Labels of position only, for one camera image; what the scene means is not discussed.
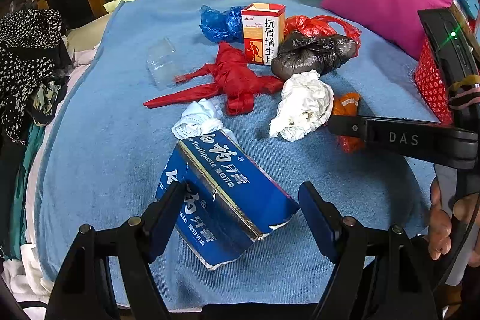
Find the right hand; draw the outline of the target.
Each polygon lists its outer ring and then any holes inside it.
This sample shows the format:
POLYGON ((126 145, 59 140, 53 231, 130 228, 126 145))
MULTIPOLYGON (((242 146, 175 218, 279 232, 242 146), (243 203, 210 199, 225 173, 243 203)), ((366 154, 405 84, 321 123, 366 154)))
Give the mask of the right hand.
MULTIPOLYGON (((442 255, 447 254, 452 241, 450 234, 452 231, 451 217, 443 210, 441 202, 441 189, 439 182, 434 179, 430 186, 430 220, 428 230, 428 250, 431 258, 436 261, 442 255)), ((469 222, 473 215, 478 195, 471 194, 454 205, 453 214, 458 220, 469 222)))

